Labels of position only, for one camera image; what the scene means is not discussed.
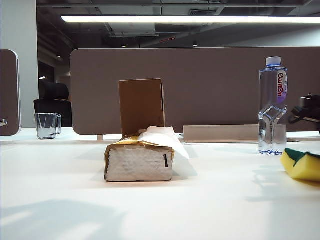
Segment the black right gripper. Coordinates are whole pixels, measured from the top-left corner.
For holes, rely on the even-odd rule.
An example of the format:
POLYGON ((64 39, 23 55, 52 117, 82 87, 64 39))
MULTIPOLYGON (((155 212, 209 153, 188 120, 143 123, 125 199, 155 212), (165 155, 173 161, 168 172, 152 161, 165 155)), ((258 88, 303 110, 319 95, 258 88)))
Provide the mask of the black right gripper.
POLYGON ((292 111, 292 115, 288 118, 290 124, 297 123, 299 121, 308 121, 316 124, 316 128, 320 129, 320 108, 311 107, 305 108, 300 106, 295 106, 292 111))

